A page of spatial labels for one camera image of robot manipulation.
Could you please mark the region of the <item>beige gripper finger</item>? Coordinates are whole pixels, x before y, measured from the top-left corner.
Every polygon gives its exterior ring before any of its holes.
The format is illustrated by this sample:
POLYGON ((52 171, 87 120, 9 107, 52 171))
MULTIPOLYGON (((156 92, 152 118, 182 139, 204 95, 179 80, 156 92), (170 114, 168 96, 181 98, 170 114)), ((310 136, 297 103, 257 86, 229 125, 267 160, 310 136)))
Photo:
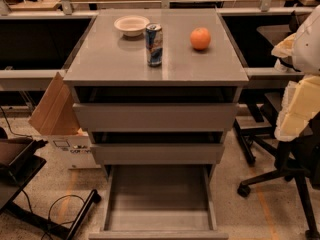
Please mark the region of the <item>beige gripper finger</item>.
POLYGON ((271 51, 271 54, 278 58, 286 58, 292 55, 293 44, 296 34, 293 33, 279 42, 271 51))
POLYGON ((299 137, 309 121, 320 112, 320 77, 307 75, 285 88, 274 135, 290 142, 299 137))

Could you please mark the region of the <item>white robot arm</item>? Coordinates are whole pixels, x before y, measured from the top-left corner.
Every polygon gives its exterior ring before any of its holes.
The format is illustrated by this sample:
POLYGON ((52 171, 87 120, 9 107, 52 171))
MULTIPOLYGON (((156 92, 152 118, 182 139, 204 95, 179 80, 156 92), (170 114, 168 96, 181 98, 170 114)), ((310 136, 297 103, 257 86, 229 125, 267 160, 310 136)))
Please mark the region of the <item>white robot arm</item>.
POLYGON ((278 58, 291 57, 293 68, 304 74, 298 83, 290 81, 285 88, 276 122, 276 139, 290 142, 320 112, 320 6, 294 34, 278 43, 271 54, 278 58))

